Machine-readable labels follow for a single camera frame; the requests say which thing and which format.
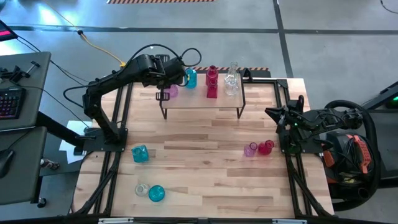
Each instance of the orange and white striped tape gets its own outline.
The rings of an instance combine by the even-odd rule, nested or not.
[[[192,69],[194,70],[208,70],[209,67],[193,67]],[[217,70],[220,71],[227,71],[229,69],[229,67],[217,67]],[[244,70],[245,67],[239,67],[238,70]],[[268,71],[268,68],[264,68],[264,67],[251,67],[248,68],[250,71]]]
[[[213,2],[215,0],[108,0],[107,4]]]

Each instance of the glass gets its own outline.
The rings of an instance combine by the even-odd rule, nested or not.
[[[253,150],[249,145],[246,145],[243,149],[244,155],[247,157],[253,157],[256,153],[256,150]]]
[[[188,82],[188,84],[185,87],[195,88],[197,86],[197,71],[195,71],[194,69],[188,68],[188,69],[186,69],[185,73],[187,74],[185,76],[185,83]]]
[[[225,87],[225,93],[233,96],[238,93],[239,90],[239,85],[238,85],[238,63],[237,62],[231,62],[231,66],[228,70],[228,73],[225,76],[224,80],[224,87]]]
[[[155,185],[149,190],[149,199],[153,202],[159,202],[163,200],[165,194],[166,193],[162,186]]]
[[[207,86],[207,98],[217,98],[217,80],[211,79]]]
[[[148,150],[145,145],[137,146],[131,149],[134,162],[145,162],[149,160]]]
[[[178,88],[177,85],[171,85],[170,88],[164,89],[165,93],[170,94],[170,98],[176,98],[178,96]]]
[[[269,155],[274,147],[274,142],[272,140],[267,140],[259,145],[259,152],[264,155]]]
[[[136,195],[143,197],[148,194],[149,186],[147,184],[137,184],[136,186]]]
[[[209,85],[210,80],[218,80],[218,70],[212,65],[206,72],[206,85]]]

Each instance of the keyboard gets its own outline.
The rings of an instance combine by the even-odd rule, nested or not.
[[[25,99],[26,89],[0,89],[0,120],[18,119]]]

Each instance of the robotic arm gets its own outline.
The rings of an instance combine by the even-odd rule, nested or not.
[[[281,108],[266,108],[266,113],[278,124],[276,133],[280,136],[282,149],[287,153],[321,153],[319,134],[334,129],[358,129],[362,125],[362,114],[358,109],[337,111],[320,109],[303,112],[304,97],[290,100]]]
[[[181,84],[185,76],[184,63],[175,57],[165,63],[153,55],[142,54],[130,59],[119,71],[90,82],[83,95],[84,113],[99,124],[103,131],[105,144],[116,143],[120,134],[116,123],[112,123],[101,107],[103,95],[128,83],[141,82],[144,87],[154,85],[158,89],[170,88],[172,84]]]

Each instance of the concrete floor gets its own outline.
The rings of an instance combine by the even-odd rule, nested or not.
[[[277,29],[272,0],[216,0],[212,3],[105,4],[106,0],[64,0],[52,4],[77,26],[150,28],[237,28]],[[398,11],[398,2],[384,0]],[[398,14],[384,10],[378,0],[279,0],[285,29],[398,30]],[[37,24],[69,25],[42,1],[13,0],[0,11],[9,26]],[[118,68],[118,62],[88,46],[76,32],[16,31],[52,60],[86,80],[102,77]],[[228,66],[238,61],[245,67],[269,67],[272,77],[285,78],[285,63],[277,33],[215,32],[85,32],[95,44],[127,60],[141,46],[168,45],[176,52],[196,47],[203,54],[201,65]],[[322,108],[331,100],[351,100],[359,104],[396,82],[398,40],[396,35],[286,35],[293,75],[304,78],[312,108]],[[0,42],[0,55],[27,53],[16,40]],[[149,54],[168,52],[154,48]],[[195,61],[187,55],[186,61]],[[45,89],[88,120],[79,108],[63,99],[62,92],[75,86],[53,65]],[[83,90],[71,93],[79,100]],[[40,110],[62,124],[75,119],[44,94]],[[50,138],[48,150],[56,150],[59,140]],[[0,220],[65,215],[71,203],[77,174],[44,178],[42,196],[48,205],[19,203],[0,206]],[[337,215],[345,218],[397,223],[398,191],[379,190],[363,206]]]

